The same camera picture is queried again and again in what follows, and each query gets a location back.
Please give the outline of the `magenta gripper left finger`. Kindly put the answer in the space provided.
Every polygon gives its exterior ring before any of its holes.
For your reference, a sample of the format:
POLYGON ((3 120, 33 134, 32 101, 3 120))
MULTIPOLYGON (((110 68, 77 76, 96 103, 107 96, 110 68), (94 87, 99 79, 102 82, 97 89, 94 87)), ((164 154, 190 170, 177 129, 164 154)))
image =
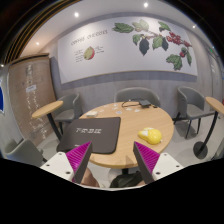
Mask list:
POLYGON ((81 183, 92 152, 92 142, 84 143, 67 153, 58 152, 41 169, 74 183, 81 183))

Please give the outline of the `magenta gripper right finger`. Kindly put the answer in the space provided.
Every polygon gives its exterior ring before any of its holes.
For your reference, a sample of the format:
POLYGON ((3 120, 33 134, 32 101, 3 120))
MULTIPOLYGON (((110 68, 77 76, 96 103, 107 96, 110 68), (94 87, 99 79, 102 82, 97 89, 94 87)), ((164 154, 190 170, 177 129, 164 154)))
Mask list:
POLYGON ((146 184, 183 169, 183 166, 168 153, 159 154, 138 142, 134 143, 133 152, 146 184))

